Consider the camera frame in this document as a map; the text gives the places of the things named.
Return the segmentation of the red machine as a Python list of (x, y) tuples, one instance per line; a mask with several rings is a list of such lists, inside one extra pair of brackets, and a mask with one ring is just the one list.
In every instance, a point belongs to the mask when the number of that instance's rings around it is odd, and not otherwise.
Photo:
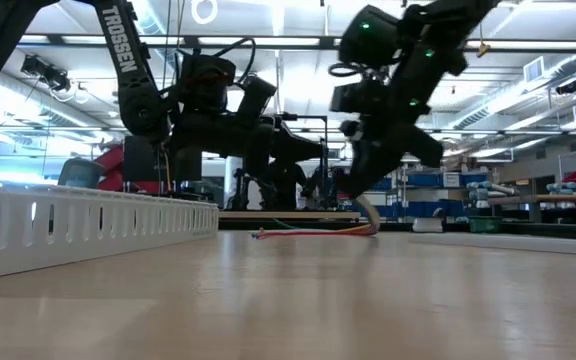
[(104, 168), (97, 189), (114, 192), (155, 194), (158, 191), (158, 183), (156, 181), (130, 183), (124, 181), (123, 158), (123, 145), (115, 144), (94, 160), (95, 163)]

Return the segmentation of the white-sided tape roll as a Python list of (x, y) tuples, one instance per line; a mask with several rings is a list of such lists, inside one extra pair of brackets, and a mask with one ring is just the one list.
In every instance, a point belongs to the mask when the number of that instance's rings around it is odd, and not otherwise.
[(412, 231), (415, 233), (443, 233), (444, 221), (438, 217), (415, 218)]

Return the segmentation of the pale blue rolls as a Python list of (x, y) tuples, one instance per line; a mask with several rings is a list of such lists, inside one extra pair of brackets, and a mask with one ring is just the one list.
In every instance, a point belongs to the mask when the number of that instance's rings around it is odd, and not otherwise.
[(511, 197), (519, 194), (515, 188), (494, 184), (490, 181), (470, 182), (466, 187), (469, 190), (469, 199), (474, 202), (477, 209), (489, 208), (491, 197)]

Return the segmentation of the dark tape roll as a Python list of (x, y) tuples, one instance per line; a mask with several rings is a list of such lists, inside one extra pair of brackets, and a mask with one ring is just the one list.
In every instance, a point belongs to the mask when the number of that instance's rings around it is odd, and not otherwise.
[(468, 219), (471, 233), (498, 233), (501, 222), (502, 218), (495, 216), (471, 216)]

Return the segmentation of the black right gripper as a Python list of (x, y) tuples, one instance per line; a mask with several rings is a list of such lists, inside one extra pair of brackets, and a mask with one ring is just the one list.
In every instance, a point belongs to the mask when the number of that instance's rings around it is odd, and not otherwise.
[(340, 131), (349, 141), (350, 172), (340, 180), (345, 193), (360, 195), (397, 169), (406, 153), (429, 167), (439, 167), (443, 146), (416, 122), (430, 111), (433, 74), (424, 65), (399, 64), (387, 78), (387, 67), (367, 71), (367, 111), (362, 123), (345, 120)]

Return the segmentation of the white slotted cable duct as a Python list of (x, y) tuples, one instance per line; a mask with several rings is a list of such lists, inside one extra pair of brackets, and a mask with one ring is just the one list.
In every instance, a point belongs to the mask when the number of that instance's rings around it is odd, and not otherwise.
[(206, 202), (0, 181), (0, 276), (214, 237)]

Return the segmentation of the black overhead frame beam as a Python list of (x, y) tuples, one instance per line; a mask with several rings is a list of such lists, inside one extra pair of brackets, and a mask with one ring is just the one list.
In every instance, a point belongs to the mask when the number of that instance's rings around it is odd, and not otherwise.
[[(208, 35), (142, 35), (141, 42), (150, 49), (183, 48), (183, 49), (220, 49), (239, 41), (242, 36), (208, 36)], [(254, 36), (258, 49), (263, 50), (295, 50), (295, 51), (332, 51), (338, 50), (341, 38), (334, 36)], [(576, 54), (576, 40), (539, 40), (539, 39), (499, 39), (475, 40), (469, 39), (464, 45), (464, 51), (478, 53), (480, 46), (484, 53), (546, 53), (546, 54)], [(105, 48), (103, 35), (84, 34), (28, 34), (23, 35), (18, 43), (19, 48), (34, 47), (76, 47)]]

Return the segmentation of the yellow hanging hook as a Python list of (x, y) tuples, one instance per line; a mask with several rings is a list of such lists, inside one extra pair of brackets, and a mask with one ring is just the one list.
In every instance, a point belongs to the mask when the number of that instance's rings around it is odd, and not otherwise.
[(481, 58), (485, 56), (491, 49), (491, 46), (484, 41), (483, 36), (483, 25), (479, 24), (479, 47), (477, 52), (477, 57)]

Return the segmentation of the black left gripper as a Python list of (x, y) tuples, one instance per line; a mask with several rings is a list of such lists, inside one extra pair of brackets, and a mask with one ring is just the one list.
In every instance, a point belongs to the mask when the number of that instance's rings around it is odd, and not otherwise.
[[(183, 108), (174, 122), (171, 142), (181, 148), (194, 147), (225, 156), (243, 153), (247, 130), (254, 120), (230, 111), (228, 90), (235, 86), (236, 66), (231, 61), (203, 54), (184, 57), (176, 95)], [(267, 178), (270, 152), (249, 150), (245, 155), (246, 173), (259, 186), (263, 200), (273, 200), (275, 187)]]

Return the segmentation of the long blue storage bin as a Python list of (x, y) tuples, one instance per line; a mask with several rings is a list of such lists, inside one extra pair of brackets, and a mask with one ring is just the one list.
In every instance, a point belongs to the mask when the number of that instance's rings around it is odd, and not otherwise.
[(409, 201), (393, 205), (395, 217), (432, 217), (437, 209), (442, 209), (446, 217), (461, 217), (464, 215), (464, 205), (461, 201), (442, 199), (439, 201)]

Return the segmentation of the grey office chair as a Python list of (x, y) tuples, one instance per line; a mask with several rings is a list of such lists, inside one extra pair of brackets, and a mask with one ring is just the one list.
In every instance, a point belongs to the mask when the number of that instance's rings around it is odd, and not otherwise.
[(68, 159), (61, 170), (58, 185), (96, 189), (105, 168), (92, 160), (82, 158)]

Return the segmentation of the white pillar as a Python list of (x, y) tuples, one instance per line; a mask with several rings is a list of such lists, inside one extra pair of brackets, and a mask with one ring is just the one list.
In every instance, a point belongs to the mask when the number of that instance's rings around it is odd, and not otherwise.
[(236, 173), (239, 169), (243, 168), (243, 159), (240, 157), (229, 156), (225, 160), (225, 175), (224, 175), (224, 201), (228, 200), (235, 195), (237, 191), (237, 176)]

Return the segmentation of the wooden workbench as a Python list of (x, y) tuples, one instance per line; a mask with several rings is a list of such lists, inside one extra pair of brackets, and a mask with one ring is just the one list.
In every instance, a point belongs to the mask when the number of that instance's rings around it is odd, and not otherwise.
[(512, 197), (492, 198), (488, 201), (491, 206), (530, 204), (529, 220), (534, 223), (541, 223), (542, 216), (540, 205), (542, 203), (575, 203), (576, 195), (520, 195)]

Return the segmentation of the white storage shelf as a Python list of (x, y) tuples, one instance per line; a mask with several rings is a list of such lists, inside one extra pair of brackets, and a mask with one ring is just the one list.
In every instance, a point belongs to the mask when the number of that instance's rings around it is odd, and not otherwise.
[[(407, 176), (414, 173), (440, 174), (443, 184), (439, 187), (409, 186)], [(409, 201), (457, 200), (463, 203), (465, 215), (469, 190), (460, 184), (461, 173), (487, 173), (489, 179), (489, 171), (485, 166), (474, 169), (463, 166), (461, 169), (447, 170), (445, 167), (429, 168), (422, 165), (404, 164), (401, 168), (380, 179), (372, 189), (365, 193), (365, 196), (387, 222), (409, 223), (418, 218), (394, 216), (393, 205)], [(457, 218), (460, 217), (447, 217), (449, 221), (454, 221)]]

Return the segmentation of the background wooden table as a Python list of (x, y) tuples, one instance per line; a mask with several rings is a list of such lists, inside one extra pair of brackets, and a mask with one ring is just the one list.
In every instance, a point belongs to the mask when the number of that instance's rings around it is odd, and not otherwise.
[(357, 220), (359, 212), (343, 211), (220, 211), (220, 219)]

